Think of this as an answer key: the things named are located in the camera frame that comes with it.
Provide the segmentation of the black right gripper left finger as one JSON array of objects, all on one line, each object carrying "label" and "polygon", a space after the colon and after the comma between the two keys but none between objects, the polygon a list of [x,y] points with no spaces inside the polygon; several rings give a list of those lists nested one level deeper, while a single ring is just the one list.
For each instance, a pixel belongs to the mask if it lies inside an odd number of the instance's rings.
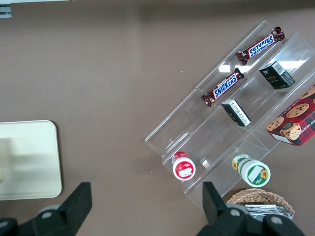
[{"label": "black right gripper left finger", "polygon": [[74,236],[92,208],[90,182],[82,182],[57,208],[45,210],[18,226],[19,236]]}]

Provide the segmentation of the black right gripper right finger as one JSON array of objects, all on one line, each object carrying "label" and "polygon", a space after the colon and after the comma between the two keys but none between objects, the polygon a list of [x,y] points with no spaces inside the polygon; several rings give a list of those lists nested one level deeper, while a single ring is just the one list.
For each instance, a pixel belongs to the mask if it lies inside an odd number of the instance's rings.
[{"label": "black right gripper right finger", "polygon": [[246,214],[237,208],[228,208],[212,182],[203,183],[202,201],[208,225],[199,236],[246,235]]}]

